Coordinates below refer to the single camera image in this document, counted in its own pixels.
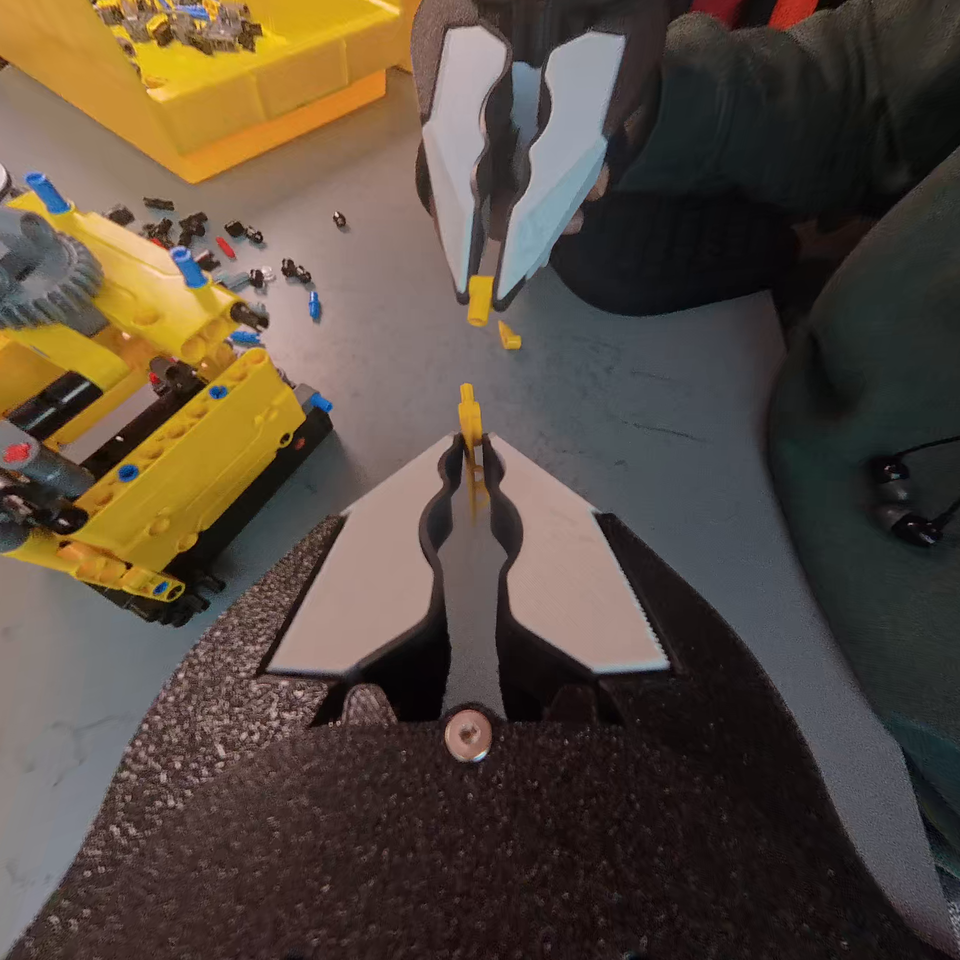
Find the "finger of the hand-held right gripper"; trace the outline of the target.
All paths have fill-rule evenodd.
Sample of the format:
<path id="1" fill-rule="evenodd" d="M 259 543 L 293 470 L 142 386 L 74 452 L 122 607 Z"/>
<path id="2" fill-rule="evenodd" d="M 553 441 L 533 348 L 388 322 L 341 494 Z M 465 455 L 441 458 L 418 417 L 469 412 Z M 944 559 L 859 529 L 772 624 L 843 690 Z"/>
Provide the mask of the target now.
<path id="1" fill-rule="evenodd" d="M 422 140 L 438 239 L 462 305 L 490 240 L 495 156 L 511 138 L 511 68 L 507 40 L 486 26 L 444 32 Z"/>
<path id="2" fill-rule="evenodd" d="M 626 37 L 587 31 L 555 47 L 541 70 L 549 110 L 526 160 L 527 184 L 510 209 L 501 245 L 494 301 L 506 305 L 546 263 L 606 159 L 604 123 Z"/>

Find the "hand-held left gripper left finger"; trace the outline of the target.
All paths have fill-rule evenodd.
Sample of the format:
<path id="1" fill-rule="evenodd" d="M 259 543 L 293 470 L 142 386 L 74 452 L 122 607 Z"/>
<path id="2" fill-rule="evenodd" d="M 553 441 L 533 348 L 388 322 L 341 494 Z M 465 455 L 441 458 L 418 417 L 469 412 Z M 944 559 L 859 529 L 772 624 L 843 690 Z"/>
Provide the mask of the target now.
<path id="1" fill-rule="evenodd" d="M 345 509 L 277 634 L 268 674 L 359 677 L 446 612 L 439 552 L 461 476 L 462 437 L 448 434 Z"/>

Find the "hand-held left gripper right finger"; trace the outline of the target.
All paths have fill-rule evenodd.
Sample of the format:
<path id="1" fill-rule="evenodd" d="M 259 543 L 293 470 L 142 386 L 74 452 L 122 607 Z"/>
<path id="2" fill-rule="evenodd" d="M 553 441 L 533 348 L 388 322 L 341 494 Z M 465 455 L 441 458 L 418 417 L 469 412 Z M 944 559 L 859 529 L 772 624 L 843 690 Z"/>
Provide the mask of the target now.
<path id="1" fill-rule="evenodd" d="M 594 676 L 666 671 L 666 650 L 594 505 L 496 434 L 485 438 L 484 461 L 509 623 Z"/>

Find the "thin yellow lego liftarm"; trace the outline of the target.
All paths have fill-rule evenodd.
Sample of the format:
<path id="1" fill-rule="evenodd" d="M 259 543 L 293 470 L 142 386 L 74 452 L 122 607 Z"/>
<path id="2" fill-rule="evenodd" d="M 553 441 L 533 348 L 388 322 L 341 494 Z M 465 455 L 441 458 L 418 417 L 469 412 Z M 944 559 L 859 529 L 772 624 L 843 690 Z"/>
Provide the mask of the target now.
<path id="1" fill-rule="evenodd" d="M 484 467 L 482 412 L 474 394 L 474 386 L 469 382 L 460 386 L 458 414 L 470 514 L 471 519 L 477 522 L 481 511 L 489 505 L 489 492 Z"/>

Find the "yellow lego vehicle model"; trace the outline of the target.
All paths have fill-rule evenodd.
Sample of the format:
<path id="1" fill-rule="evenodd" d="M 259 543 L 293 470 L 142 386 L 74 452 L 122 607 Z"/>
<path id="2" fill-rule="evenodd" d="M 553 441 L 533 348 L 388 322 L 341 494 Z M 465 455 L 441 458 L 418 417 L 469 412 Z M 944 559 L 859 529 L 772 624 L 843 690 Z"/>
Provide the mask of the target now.
<path id="1" fill-rule="evenodd" d="M 212 565 L 330 435 L 331 405 L 235 330 L 265 309 L 2 168 L 2 557 L 179 627 Z"/>

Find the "pile of loose lego pieces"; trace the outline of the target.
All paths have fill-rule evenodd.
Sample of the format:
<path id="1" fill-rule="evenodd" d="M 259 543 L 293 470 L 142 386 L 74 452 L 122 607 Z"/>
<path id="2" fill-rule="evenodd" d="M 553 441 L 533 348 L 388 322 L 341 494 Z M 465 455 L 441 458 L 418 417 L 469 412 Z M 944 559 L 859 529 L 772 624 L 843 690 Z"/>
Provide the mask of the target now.
<path id="1" fill-rule="evenodd" d="M 185 247 L 194 254 L 202 270 L 211 272 L 223 265 L 224 260 L 234 261 L 242 242 L 258 250 L 266 247 L 263 232 L 240 220 L 228 221 L 217 231 L 209 215 L 202 210 L 178 218 L 176 204 L 171 199 L 147 197 L 143 198 L 142 204 L 145 210 L 156 214 L 156 218 L 139 218 L 123 203 L 115 203 L 103 210 L 102 216 L 116 226 L 134 231 L 164 251 Z"/>

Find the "heap of assorted lego parts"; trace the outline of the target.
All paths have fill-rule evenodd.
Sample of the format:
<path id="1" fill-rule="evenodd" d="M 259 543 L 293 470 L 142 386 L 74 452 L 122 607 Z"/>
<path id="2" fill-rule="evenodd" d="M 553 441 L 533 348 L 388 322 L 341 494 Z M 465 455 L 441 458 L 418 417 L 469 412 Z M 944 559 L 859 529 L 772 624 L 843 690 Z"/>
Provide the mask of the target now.
<path id="1" fill-rule="evenodd" d="M 255 53 L 263 37 L 261 24 L 244 3 L 97 1 L 92 7 L 130 57 L 147 44 L 163 49 L 174 43 L 206 56 Z"/>

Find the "person's right hand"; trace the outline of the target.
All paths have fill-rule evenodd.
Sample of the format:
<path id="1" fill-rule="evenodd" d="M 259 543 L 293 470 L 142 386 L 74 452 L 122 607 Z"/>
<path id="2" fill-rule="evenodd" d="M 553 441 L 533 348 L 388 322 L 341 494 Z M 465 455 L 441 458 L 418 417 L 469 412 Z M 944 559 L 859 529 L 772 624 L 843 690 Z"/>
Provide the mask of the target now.
<path id="1" fill-rule="evenodd" d="M 571 219 L 567 223 L 566 227 L 562 230 L 560 234 L 561 236 L 570 236 L 580 233 L 586 219 L 586 214 L 591 205 L 603 199 L 607 194 L 610 185 L 610 179 L 610 165 L 605 161 L 599 170 L 593 186 L 591 186 L 591 188 L 585 194 L 583 202 L 578 206 L 576 211 L 571 216 Z"/>

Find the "yellow plastic bin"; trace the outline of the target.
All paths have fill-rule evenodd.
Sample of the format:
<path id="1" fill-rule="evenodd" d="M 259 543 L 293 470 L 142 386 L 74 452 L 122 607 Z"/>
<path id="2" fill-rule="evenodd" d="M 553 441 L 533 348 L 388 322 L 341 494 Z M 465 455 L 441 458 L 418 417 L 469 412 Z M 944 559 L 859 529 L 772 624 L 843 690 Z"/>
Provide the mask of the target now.
<path id="1" fill-rule="evenodd" d="M 92 2 L 3 1 L 2 60 L 189 184 L 386 94 L 414 1 L 248 1 L 256 51 L 122 49 Z"/>

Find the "person's green sweatshirt torso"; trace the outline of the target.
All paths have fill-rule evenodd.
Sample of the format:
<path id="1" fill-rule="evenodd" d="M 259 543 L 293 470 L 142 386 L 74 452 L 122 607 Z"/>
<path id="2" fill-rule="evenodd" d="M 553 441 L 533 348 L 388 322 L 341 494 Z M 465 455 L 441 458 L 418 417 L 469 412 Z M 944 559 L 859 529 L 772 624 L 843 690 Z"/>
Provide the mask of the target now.
<path id="1" fill-rule="evenodd" d="M 900 747 L 958 876 L 958 518 L 930 547 L 900 510 L 958 500 L 958 150 L 846 258 L 772 395 L 774 487 L 815 599 Z"/>

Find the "black wired earbuds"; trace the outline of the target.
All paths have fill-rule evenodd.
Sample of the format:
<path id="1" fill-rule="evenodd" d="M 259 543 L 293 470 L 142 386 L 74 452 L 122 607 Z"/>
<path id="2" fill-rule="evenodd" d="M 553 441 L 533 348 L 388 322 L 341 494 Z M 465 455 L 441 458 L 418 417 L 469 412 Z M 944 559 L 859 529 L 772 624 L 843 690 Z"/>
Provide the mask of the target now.
<path id="1" fill-rule="evenodd" d="M 906 461 L 915 453 L 953 446 L 958 442 L 958 435 L 948 436 L 870 457 L 866 471 L 877 497 L 873 515 L 880 527 L 910 546 L 931 548 L 942 541 L 945 530 L 958 514 L 959 498 L 954 498 L 931 518 L 918 513 L 914 508 L 914 487 Z"/>

